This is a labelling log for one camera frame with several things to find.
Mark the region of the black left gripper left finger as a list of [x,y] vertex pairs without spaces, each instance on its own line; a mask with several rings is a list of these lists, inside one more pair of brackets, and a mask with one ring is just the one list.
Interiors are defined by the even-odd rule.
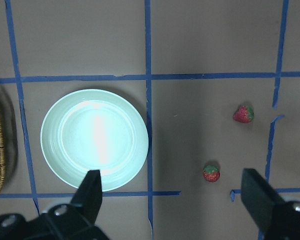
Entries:
[[95,224],[103,200],[100,170],[89,170],[81,182],[70,204],[88,220]]

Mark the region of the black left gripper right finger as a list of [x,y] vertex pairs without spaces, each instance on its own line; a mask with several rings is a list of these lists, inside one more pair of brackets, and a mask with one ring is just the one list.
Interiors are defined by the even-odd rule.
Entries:
[[286,203],[254,168],[242,171],[241,201],[263,233],[272,226],[275,207]]

